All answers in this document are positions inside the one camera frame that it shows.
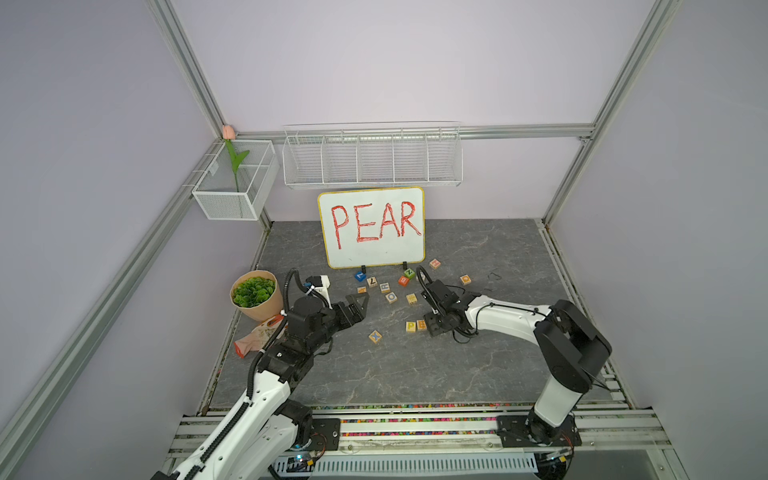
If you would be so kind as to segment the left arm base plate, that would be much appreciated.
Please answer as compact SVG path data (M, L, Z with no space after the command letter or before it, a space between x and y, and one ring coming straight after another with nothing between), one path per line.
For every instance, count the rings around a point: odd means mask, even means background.
M313 418L299 424L294 444L296 451L337 451L341 440L339 418Z

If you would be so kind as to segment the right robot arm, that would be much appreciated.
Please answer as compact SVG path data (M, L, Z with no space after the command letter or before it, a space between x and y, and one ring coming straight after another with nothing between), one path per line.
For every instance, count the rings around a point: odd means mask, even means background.
M431 278L419 283L431 308L424 318L431 336L452 332L470 339L492 331L539 347L549 378L523 422L522 432L536 445L557 440L613 351L592 321L568 300L551 306L525 305L470 291L459 294Z

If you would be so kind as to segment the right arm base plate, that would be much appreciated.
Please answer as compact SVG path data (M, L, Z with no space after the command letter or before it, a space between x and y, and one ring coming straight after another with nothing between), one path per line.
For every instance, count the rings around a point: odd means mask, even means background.
M532 414L500 415L496 434L505 448L577 447L582 445L576 418L569 414L559 427L553 427Z

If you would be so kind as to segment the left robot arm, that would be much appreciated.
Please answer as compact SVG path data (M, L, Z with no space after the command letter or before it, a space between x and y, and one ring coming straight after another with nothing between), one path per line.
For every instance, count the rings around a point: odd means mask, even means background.
M257 479L279 455L312 442L312 410L290 398L333 336L361 322L370 296L333 304L312 295L297 299L249 367L238 403L202 444L172 472L155 479Z

